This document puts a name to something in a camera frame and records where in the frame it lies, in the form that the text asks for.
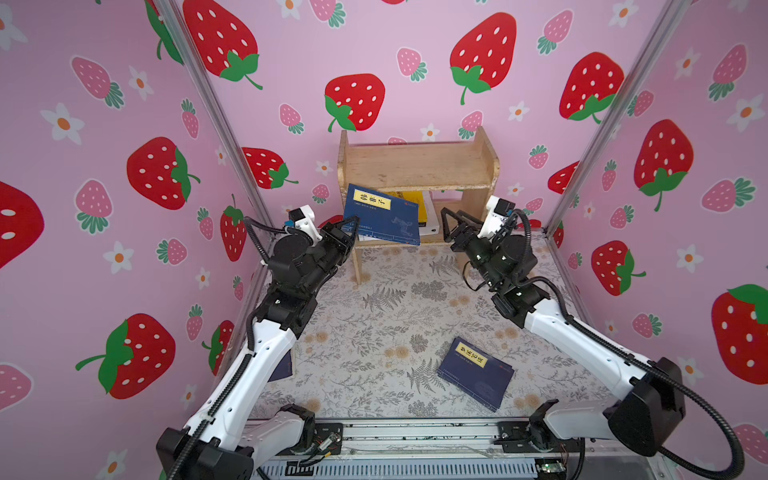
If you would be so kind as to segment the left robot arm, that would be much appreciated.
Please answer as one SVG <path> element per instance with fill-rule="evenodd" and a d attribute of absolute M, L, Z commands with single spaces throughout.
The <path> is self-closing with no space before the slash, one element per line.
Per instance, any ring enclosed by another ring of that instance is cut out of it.
<path fill-rule="evenodd" d="M 283 451 L 315 454 L 315 415 L 286 405 L 242 445 L 256 401 L 293 349 L 318 305 L 319 290 L 352 253 L 356 216 L 316 230 L 309 218 L 285 227 L 263 260 L 271 273 L 266 295 L 246 317 L 246 337 L 233 364 L 209 399 L 180 429 L 168 428 L 156 451 L 168 479 L 251 479 Z"/>

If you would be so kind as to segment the white hardcover book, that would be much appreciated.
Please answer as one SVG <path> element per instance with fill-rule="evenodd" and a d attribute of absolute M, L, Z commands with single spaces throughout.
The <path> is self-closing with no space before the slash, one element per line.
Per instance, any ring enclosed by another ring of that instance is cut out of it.
<path fill-rule="evenodd" d="M 440 221 L 429 191 L 420 192 L 418 206 L 418 223 L 420 236 L 426 237 L 437 234 L 440 230 Z"/>

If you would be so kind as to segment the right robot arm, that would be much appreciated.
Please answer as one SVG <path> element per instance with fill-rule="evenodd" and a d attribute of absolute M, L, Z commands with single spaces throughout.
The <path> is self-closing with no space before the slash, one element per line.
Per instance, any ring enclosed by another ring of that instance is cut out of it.
<path fill-rule="evenodd" d="M 683 394 L 661 378 L 679 380 L 679 368 L 636 355 L 571 316 L 556 286 L 531 276 L 536 264 L 531 232 L 513 232 L 520 215 L 509 210 L 497 229 L 483 233 L 474 216 L 444 208 L 443 238 L 467 255 L 503 318 L 547 340 L 611 393 L 603 402 L 545 402 L 529 417 L 524 439 L 540 451 L 569 439 L 616 440 L 636 454 L 656 455 L 685 416 Z"/>

